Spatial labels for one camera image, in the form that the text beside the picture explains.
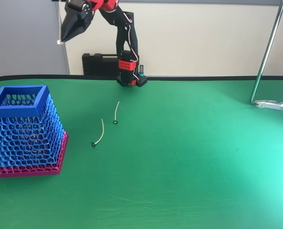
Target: black robot arm segment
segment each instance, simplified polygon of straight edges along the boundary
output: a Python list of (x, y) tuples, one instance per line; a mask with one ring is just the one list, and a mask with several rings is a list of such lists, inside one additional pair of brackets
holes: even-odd
[(131, 51), (128, 61), (133, 60), (137, 62), (138, 65), (138, 41), (134, 27), (134, 14), (132, 12), (123, 12), (119, 6), (117, 6), (114, 12), (107, 12), (105, 10), (99, 11), (110, 25), (117, 27), (117, 57), (119, 59), (121, 58), (121, 54), (124, 51), (124, 43), (127, 42)]

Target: magenta basket base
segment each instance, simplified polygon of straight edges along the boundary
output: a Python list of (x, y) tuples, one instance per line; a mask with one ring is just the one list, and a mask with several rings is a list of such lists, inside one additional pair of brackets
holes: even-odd
[(20, 166), (20, 167), (6, 167), (0, 168), (0, 178), (5, 177), (31, 177), (31, 176), (44, 176), (44, 175), (57, 175), (61, 173), (63, 159), (65, 155), (65, 150), (67, 146), (67, 142), (69, 140), (69, 136), (64, 131), (61, 149), (59, 153), (59, 157), (57, 160), (57, 164), (47, 164), (47, 165), (38, 165), (38, 166)]

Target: honeycomb mesh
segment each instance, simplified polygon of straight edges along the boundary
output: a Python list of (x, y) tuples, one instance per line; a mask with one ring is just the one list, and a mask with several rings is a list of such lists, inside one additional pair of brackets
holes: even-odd
[[(32, 104), (33, 98), (6, 96), (2, 104)], [(0, 167), (56, 164), (63, 132), (50, 94), (39, 116), (0, 118)]]
[(41, 172), (54, 172), (61, 171), (62, 160), (65, 154), (66, 142), (68, 139), (68, 135), (64, 131), (60, 153), (58, 155), (58, 161), (56, 164), (46, 164), (46, 165), (32, 165), (32, 166), (13, 166), (13, 167), (0, 167), (0, 177), (15, 177), (15, 174), (28, 174), (28, 173), (41, 173)]
[(6, 94), (1, 106), (33, 106), (36, 94)]

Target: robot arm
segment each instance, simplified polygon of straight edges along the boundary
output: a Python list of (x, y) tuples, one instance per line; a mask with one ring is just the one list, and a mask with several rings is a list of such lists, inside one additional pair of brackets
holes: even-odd
[[(96, 10), (100, 11), (110, 25), (117, 27), (116, 51), (119, 59), (117, 81), (122, 86), (143, 86), (147, 78), (143, 75), (143, 71), (138, 74), (139, 55), (134, 14), (123, 12), (118, 6), (118, 0), (67, 0), (66, 16), (61, 26), (61, 40), (58, 42), (67, 42), (85, 32)], [(129, 45), (129, 51), (124, 50), (125, 42)]]

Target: thin white cable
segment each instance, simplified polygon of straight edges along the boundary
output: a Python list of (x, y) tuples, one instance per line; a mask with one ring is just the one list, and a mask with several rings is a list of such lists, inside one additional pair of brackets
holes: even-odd
[(101, 123), (102, 123), (102, 134), (101, 134), (101, 137), (99, 138), (99, 140), (97, 141), (97, 142), (95, 142), (95, 144), (97, 145), (99, 142), (100, 142), (100, 140), (102, 139), (102, 137), (103, 137), (103, 134), (104, 134), (104, 125), (103, 125), (103, 119), (101, 119)]
[(134, 53), (134, 55), (135, 55), (135, 57), (136, 57), (136, 60), (131, 60), (131, 61), (133, 61), (133, 62), (137, 62), (137, 61), (138, 61), (138, 56), (136, 55), (136, 53), (135, 53), (134, 49), (133, 49), (133, 48), (132, 48), (132, 46), (131, 46), (131, 40), (130, 40), (130, 30), (131, 30), (131, 25), (129, 25), (129, 32), (128, 32), (128, 37), (129, 37), (129, 46), (130, 46), (130, 48), (132, 49), (132, 51), (133, 51), (133, 53)]
[(92, 147), (95, 147), (99, 142), (100, 142), (100, 140), (102, 139), (102, 137), (103, 137), (103, 134), (104, 134), (104, 125), (103, 125), (103, 119), (101, 119), (101, 123), (102, 123), (102, 134), (101, 134), (101, 137), (99, 138), (99, 140), (97, 141), (97, 142), (91, 142), (91, 145), (92, 145)]
[(116, 109), (115, 109), (114, 120), (117, 120), (116, 119), (116, 112), (117, 112), (118, 105), (119, 105), (119, 102), (117, 103), (117, 106), (116, 106)]
[(133, 70), (132, 75), (133, 75), (137, 80), (139, 80), (139, 78), (138, 78), (134, 73), (135, 73), (135, 69)]

